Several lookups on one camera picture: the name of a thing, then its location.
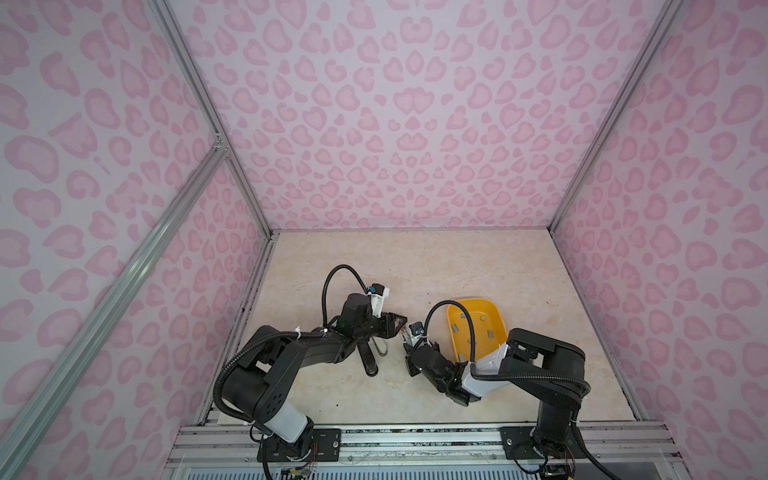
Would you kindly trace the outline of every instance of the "pink heart pattern wall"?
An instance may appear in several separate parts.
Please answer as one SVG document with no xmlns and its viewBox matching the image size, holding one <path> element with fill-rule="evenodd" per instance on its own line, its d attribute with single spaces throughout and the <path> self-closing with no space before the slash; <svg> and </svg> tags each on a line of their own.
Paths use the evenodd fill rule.
<svg viewBox="0 0 768 480">
<path fill-rule="evenodd" d="M 141 0 L 0 15 L 0 435 L 212 144 Z"/>
<path fill-rule="evenodd" d="M 556 236 L 697 480 L 768 469 L 766 25 L 692 2 Z"/>
<path fill-rule="evenodd" d="M 261 243 L 222 165 L 20 479 L 158 478 L 216 374 Z"/>
<path fill-rule="evenodd" d="M 661 0 L 171 4 L 270 225 L 544 226 Z"/>
</svg>

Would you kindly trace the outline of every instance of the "blue slotted panel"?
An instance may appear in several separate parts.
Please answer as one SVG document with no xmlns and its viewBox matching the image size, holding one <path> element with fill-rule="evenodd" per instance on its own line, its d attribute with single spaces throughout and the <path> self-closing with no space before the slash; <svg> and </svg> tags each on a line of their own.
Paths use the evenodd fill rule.
<svg viewBox="0 0 768 480">
<path fill-rule="evenodd" d="M 514 465 L 318 466 L 310 480 L 539 480 Z M 272 476 L 280 478 L 278 468 Z M 251 468 L 192 468 L 188 480 L 266 480 L 260 466 Z"/>
</svg>

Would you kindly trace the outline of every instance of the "black mounting plate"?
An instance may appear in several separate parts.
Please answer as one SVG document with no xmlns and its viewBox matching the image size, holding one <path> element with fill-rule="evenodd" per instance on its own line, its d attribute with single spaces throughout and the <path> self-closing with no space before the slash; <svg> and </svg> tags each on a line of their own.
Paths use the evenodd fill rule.
<svg viewBox="0 0 768 480">
<path fill-rule="evenodd" d="M 338 462 L 339 461 L 339 444 L 341 443 L 341 430 L 340 429 L 314 429 L 312 431 L 311 442 L 317 444 L 317 458 L 318 462 Z M 263 451 L 266 452 L 266 460 L 268 462 L 295 462 L 288 458 L 284 452 L 279 452 L 271 447 L 275 446 L 271 442 L 261 443 L 257 460 L 261 462 Z"/>
<path fill-rule="evenodd" d="M 502 447 L 504 447 L 504 455 L 507 460 L 517 458 L 517 460 L 542 460 L 541 456 L 536 453 L 531 443 L 531 430 L 533 427 L 501 427 L 499 430 L 502 434 Z M 571 431 L 568 431 L 568 438 L 566 444 L 571 449 L 574 458 L 587 458 L 583 451 L 576 445 Z"/>
</svg>

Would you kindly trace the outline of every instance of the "beige tabletop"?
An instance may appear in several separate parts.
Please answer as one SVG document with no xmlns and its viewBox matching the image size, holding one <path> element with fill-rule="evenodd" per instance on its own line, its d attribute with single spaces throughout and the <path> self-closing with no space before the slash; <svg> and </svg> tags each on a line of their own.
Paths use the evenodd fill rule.
<svg viewBox="0 0 768 480">
<path fill-rule="evenodd" d="M 498 306 L 507 330 L 521 327 L 579 346 L 592 386 L 579 418 L 634 419 L 546 230 L 282 233 L 243 342 L 264 324 L 320 326 L 323 282 L 339 263 L 354 267 L 366 285 L 390 288 L 384 310 L 409 323 L 423 321 L 440 300 L 482 297 Z M 351 273 L 336 273 L 329 319 L 358 291 Z M 429 338 L 455 360 L 445 307 L 432 317 Z M 301 369 L 289 400 L 316 424 L 536 420 L 538 400 L 513 385 L 469 407 L 455 404 L 423 376 L 408 375 L 400 336 L 379 342 L 389 354 L 376 356 L 377 376 L 365 374 L 355 352 L 338 364 Z"/>
</svg>

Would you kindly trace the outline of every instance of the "yellow tray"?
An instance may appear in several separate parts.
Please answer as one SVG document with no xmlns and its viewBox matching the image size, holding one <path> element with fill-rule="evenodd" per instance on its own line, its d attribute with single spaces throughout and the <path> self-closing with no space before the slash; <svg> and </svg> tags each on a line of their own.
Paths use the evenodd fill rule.
<svg viewBox="0 0 768 480">
<path fill-rule="evenodd" d="M 475 326 L 475 359 L 493 353 L 507 341 L 507 327 L 495 303 L 484 298 L 457 301 L 467 309 Z M 448 305 L 448 328 L 457 362 L 469 361 L 469 324 L 462 315 L 457 306 Z"/>
</svg>

